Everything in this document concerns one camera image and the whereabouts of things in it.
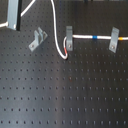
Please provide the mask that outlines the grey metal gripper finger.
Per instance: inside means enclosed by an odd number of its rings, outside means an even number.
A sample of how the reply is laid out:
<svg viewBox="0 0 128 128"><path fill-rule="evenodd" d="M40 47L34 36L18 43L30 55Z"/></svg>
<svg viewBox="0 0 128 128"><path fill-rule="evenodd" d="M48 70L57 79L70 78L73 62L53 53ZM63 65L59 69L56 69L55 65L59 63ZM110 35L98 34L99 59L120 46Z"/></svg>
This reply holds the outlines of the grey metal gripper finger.
<svg viewBox="0 0 128 128"><path fill-rule="evenodd" d="M10 29L19 31L22 0L8 0L7 22Z"/></svg>

